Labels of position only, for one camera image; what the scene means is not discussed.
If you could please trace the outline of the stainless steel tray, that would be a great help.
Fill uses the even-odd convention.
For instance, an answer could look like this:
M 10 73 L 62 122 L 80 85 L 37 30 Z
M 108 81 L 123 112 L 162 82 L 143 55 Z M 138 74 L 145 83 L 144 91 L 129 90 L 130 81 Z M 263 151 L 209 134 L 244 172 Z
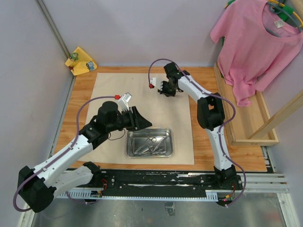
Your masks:
M 139 153 L 137 155 L 134 152 L 138 149 L 138 147 L 146 140 L 148 136 L 155 137 L 157 139 L 156 142 L 149 144 L 149 146 L 158 145 L 160 141 L 168 136 L 165 142 L 162 144 L 166 150 L 165 155 L 156 156 L 156 155 L 144 155 L 143 153 Z M 170 157 L 173 154 L 173 139 L 172 132 L 169 128 L 147 128 L 140 131 L 128 132 L 127 133 L 127 142 L 126 142 L 126 155 L 131 158 L 150 158 L 150 157 Z

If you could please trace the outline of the beige cloth wrap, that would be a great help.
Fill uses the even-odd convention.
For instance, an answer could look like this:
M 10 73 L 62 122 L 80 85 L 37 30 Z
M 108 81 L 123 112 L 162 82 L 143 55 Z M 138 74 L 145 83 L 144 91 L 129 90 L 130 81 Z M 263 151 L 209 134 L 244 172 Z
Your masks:
M 157 89 L 148 87 L 145 73 L 98 73 L 92 98 L 99 100 L 90 102 L 86 121 L 98 113 L 98 109 L 106 101 L 106 96 L 132 95 L 130 106 L 136 106 L 139 113 L 155 128 L 169 128 L 172 132 L 173 154 L 170 157 L 131 158 L 126 155 L 126 138 L 122 132 L 115 131 L 111 135 L 113 141 L 105 141 L 97 149 L 86 154 L 80 161 L 110 164 L 135 165 L 192 165 L 194 164 L 194 148 L 189 108 L 189 98 L 166 97 Z

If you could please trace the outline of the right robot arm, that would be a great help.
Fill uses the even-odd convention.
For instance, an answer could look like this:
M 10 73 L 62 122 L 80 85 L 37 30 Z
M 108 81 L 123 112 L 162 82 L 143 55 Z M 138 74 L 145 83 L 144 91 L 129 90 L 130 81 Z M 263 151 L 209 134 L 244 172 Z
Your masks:
M 231 161 L 224 136 L 223 100 L 220 94 L 204 89 L 185 70 L 180 70 L 174 62 L 164 66 L 167 81 L 151 78 L 150 87 L 156 87 L 160 94 L 175 96 L 176 91 L 187 93 L 197 104 L 197 121 L 205 129 L 214 154 L 214 183 L 219 189 L 236 185 L 236 168 Z

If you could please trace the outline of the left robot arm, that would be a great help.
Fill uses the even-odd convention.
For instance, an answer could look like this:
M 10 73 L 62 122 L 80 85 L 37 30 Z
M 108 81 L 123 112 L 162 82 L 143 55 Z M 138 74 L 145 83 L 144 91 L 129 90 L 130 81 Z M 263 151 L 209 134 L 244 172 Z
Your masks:
M 15 210 L 22 212 L 17 206 L 18 196 L 38 213 L 47 208 L 54 198 L 74 187 L 98 186 L 102 173 L 100 167 L 92 162 L 86 162 L 68 173 L 65 170 L 105 142 L 111 132 L 139 131 L 151 126 L 152 123 L 142 117 L 135 106 L 119 111 L 116 102 L 104 102 L 97 115 L 78 129 L 75 138 L 65 148 L 35 167 L 25 166 L 19 171 L 18 187 L 13 197 Z

